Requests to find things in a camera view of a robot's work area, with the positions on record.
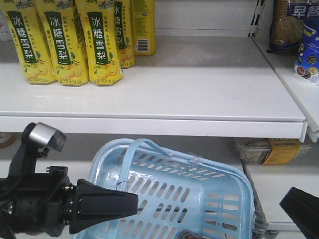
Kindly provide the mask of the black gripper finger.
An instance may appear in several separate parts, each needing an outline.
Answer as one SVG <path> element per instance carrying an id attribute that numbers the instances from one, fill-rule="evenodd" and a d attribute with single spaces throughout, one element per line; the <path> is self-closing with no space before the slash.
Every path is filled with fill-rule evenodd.
<path id="1" fill-rule="evenodd" d="M 292 187 L 279 203 L 307 239 L 319 238 L 319 198 Z"/>

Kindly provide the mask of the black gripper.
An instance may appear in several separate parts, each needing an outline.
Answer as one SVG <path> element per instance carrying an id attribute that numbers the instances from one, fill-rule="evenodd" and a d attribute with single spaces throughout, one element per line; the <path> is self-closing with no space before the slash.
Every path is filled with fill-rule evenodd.
<path id="1" fill-rule="evenodd" d="M 46 233 L 59 237 L 69 223 L 69 232 L 74 235 L 93 225 L 137 213 L 136 194 L 106 189 L 84 179 L 77 181 L 75 191 L 67 173 L 67 167 L 50 166 L 46 173 L 2 178 L 0 235 Z M 69 199 L 74 193 L 71 207 Z"/>

